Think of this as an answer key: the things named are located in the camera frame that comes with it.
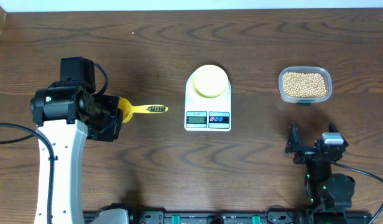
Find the pale yellow bowl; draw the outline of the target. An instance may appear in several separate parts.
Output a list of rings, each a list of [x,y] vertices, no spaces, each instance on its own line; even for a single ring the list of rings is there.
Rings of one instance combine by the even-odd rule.
[[[191,87],[204,98],[217,98],[227,91],[228,86],[226,72],[216,65],[203,65],[191,75]]]

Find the yellow measuring scoop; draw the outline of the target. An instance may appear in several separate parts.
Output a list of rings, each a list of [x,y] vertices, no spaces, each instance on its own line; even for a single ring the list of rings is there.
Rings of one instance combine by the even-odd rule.
[[[123,110],[122,123],[130,121],[134,113],[158,114],[168,111],[168,107],[165,105],[134,106],[127,99],[121,97],[119,98],[118,108]]]

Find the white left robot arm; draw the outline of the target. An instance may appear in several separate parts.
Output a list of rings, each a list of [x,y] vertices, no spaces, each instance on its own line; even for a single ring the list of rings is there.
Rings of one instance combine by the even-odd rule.
[[[39,187],[35,223],[83,223],[85,142],[118,138],[124,99],[95,92],[83,81],[54,82],[30,102],[39,135]]]

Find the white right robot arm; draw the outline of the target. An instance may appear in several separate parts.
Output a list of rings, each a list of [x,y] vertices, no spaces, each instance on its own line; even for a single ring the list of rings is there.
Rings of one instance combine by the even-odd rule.
[[[312,146],[301,145],[298,127],[289,126],[290,134],[286,154],[293,154],[294,164],[305,164],[305,193],[311,207],[295,214],[295,223],[346,223],[345,210],[351,208],[355,180],[344,174],[334,174],[331,165],[343,157],[348,142],[335,125],[328,125],[328,132]]]

